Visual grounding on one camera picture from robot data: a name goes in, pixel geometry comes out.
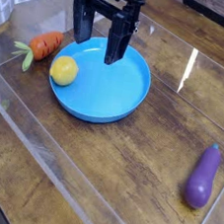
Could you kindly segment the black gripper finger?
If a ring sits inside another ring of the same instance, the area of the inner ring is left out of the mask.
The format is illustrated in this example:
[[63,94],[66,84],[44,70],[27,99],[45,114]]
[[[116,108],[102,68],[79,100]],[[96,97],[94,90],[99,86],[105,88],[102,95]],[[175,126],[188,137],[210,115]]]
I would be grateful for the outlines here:
[[85,42],[93,29],[95,10],[91,0],[74,0],[73,11],[74,38],[77,43]]
[[109,30],[108,46],[105,64],[111,65],[124,57],[125,50],[136,29],[139,17],[139,7],[126,4],[112,15],[112,25]]

